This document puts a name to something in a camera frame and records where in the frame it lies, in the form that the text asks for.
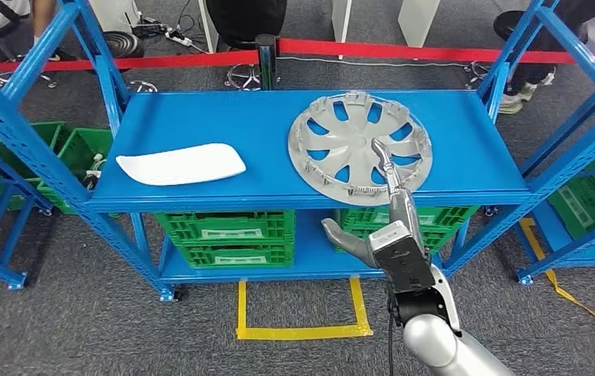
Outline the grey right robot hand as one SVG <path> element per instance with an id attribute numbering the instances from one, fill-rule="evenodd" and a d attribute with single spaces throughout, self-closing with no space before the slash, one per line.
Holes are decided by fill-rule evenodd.
<path id="1" fill-rule="evenodd" d="M 380 159 L 380 169 L 387 182 L 389 223 L 362 239 L 343 231 L 336 221 L 326 218 L 321 221 L 326 237 L 371 268 L 388 271 L 409 257 L 413 258 L 407 261 L 410 266 L 421 266 L 425 263 L 424 242 L 413 196 L 403 186 L 388 148 L 379 139 L 372 139 L 371 148 Z"/>

